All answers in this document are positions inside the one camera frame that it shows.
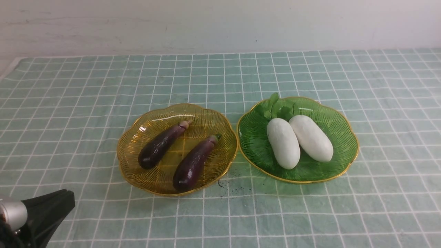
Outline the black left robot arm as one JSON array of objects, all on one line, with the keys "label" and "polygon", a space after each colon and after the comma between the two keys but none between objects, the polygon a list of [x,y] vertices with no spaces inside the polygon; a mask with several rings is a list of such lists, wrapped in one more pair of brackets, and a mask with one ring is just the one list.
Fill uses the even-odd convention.
[{"label": "black left robot arm", "polygon": [[0,246],[45,248],[74,208],[74,192],[66,189],[25,200],[14,200],[2,194]]}]

